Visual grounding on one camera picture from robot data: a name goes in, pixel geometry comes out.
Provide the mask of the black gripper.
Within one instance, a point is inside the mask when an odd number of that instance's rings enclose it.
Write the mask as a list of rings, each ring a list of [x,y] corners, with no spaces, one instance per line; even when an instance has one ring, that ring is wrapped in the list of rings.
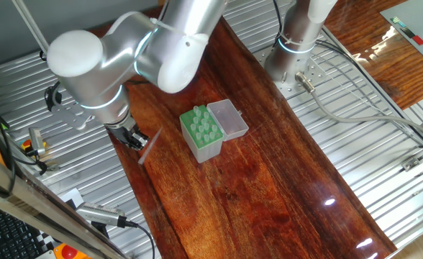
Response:
[[[150,138],[138,130],[137,123],[129,120],[127,124],[107,124],[106,128],[127,147],[133,150],[142,150]]]

